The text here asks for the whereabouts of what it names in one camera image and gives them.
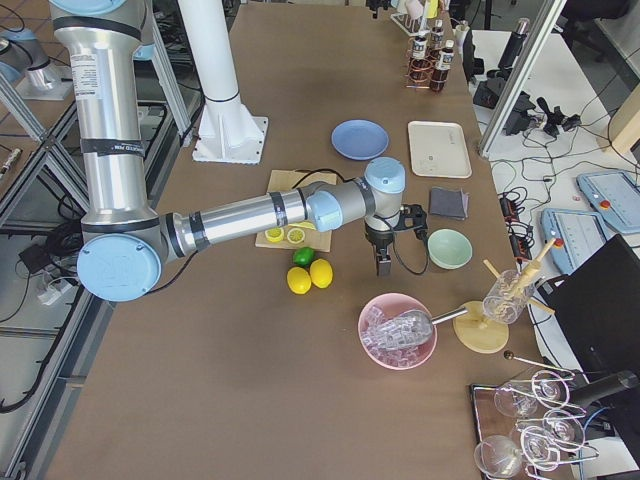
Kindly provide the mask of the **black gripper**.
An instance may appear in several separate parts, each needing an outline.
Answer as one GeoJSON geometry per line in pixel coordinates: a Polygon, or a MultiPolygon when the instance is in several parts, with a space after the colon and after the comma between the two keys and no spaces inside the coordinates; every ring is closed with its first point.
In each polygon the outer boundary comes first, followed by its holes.
{"type": "Polygon", "coordinates": [[[391,273],[392,260],[389,250],[395,241],[395,231],[393,228],[387,227],[378,230],[365,224],[365,238],[372,245],[376,276],[385,277],[391,273]]]}

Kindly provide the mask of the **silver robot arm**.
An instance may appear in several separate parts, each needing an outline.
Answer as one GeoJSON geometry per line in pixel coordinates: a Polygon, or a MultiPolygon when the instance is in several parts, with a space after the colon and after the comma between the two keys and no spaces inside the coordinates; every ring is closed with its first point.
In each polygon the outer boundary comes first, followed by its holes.
{"type": "Polygon", "coordinates": [[[133,68],[135,55],[150,50],[150,3],[54,1],[50,9],[70,55],[89,193],[77,273],[95,296],[123,302],[148,295],[166,263],[275,227],[309,221],[326,232],[363,220],[378,238],[398,224],[406,174],[388,157],[338,185],[317,181],[209,211],[157,213],[147,198],[133,68]]]}

